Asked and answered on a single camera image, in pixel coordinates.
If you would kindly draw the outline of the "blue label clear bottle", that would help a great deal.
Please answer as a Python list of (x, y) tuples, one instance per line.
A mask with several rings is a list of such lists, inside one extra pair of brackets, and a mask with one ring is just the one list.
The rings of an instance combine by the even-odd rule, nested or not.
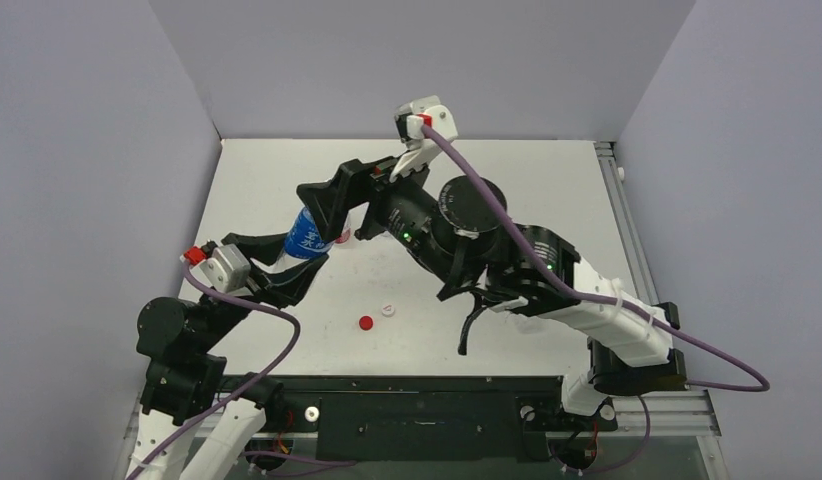
[(310, 211), (303, 207), (286, 234), (282, 251), (272, 269), (274, 272), (282, 272), (321, 257), (334, 244), (334, 241), (326, 240), (320, 235)]

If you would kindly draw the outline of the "red label clear bottle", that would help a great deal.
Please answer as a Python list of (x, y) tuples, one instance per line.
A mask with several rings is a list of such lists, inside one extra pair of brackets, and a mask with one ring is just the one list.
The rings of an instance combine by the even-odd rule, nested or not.
[(342, 229), (341, 234), (335, 239), (334, 244), (335, 245), (345, 245), (349, 242), (351, 236), (352, 236), (351, 227), (348, 226), (348, 225), (345, 225), (344, 228)]

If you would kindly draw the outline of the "red bottle cap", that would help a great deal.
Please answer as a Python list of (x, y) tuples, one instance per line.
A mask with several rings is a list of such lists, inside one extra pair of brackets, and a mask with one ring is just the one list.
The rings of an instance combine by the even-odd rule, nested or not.
[(374, 320), (371, 316), (365, 315), (359, 319), (359, 327), (363, 331), (369, 331), (374, 327)]

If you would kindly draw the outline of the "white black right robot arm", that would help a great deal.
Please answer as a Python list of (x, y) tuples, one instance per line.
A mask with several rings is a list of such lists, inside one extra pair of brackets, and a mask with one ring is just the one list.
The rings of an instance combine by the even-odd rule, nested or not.
[(553, 418), (565, 427), (595, 414), (610, 396), (684, 389), (684, 356), (672, 344), (678, 326), (673, 305), (630, 296), (547, 228), (505, 225), (491, 209), (506, 204), (497, 186), (481, 193), (475, 181), (458, 176), (432, 195), (424, 187), (427, 167), (399, 176), (397, 165), (391, 157), (351, 160), (331, 179), (299, 185), (296, 193), (322, 238), (338, 237), (348, 213), (363, 207), (358, 239), (382, 233), (396, 239), (442, 282), (440, 300), (472, 295), (459, 354), (467, 352), (470, 329), (487, 311), (554, 320), (585, 334), (588, 369), (565, 376), (550, 402)]

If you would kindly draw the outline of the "clear unlabelled bottle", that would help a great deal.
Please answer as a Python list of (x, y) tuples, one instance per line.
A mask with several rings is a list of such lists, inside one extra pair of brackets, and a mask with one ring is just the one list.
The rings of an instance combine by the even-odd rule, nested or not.
[(515, 319), (515, 328), (524, 335), (531, 335), (544, 332), (546, 323), (544, 319), (538, 317), (520, 316)]

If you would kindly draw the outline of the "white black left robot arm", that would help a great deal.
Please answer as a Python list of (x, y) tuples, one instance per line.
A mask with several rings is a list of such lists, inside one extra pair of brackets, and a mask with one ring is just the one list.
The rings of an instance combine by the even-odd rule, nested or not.
[[(285, 235), (230, 233), (185, 251), (180, 260), (197, 301), (158, 297), (137, 319), (137, 352), (148, 358), (129, 479), (222, 479), (260, 429), (287, 426), (284, 386), (270, 372), (291, 353), (297, 305), (328, 260), (325, 253), (282, 264)], [(264, 265), (281, 264), (268, 272)], [(226, 358), (211, 350), (250, 313), (280, 318), (293, 334), (277, 357), (227, 392)]]

